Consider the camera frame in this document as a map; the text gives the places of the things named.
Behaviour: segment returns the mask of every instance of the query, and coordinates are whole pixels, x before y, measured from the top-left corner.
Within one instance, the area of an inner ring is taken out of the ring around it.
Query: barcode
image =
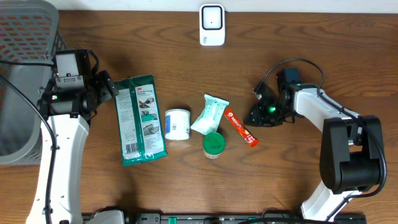
[[[127,144],[126,145],[126,153],[130,154],[133,152],[137,152],[138,151],[138,144],[137,143],[132,143],[132,144]]]

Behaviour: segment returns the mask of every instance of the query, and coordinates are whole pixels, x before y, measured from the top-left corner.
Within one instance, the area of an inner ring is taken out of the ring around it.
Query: green package
[[[115,83],[123,166],[167,156],[153,75]]]

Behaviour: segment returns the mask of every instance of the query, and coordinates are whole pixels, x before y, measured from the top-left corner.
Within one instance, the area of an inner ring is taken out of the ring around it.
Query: red wrapper
[[[259,143],[259,141],[250,134],[250,132],[244,127],[242,122],[236,117],[236,115],[232,112],[231,108],[227,108],[224,111],[224,116],[228,119],[229,122],[239,131],[239,134],[242,135],[244,140],[246,140],[251,147],[255,146]]]

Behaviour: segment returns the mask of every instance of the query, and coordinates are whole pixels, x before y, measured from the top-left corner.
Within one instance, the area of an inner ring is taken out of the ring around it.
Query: white container
[[[168,140],[189,139],[191,113],[187,110],[172,109],[166,111],[166,135]]]

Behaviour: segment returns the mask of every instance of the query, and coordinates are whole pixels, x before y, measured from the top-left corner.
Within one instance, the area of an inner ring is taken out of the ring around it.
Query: blue label
[[[170,129],[171,129],[171,119],[170,119],[170,115],[166,116],[166,134],[170,133]]]

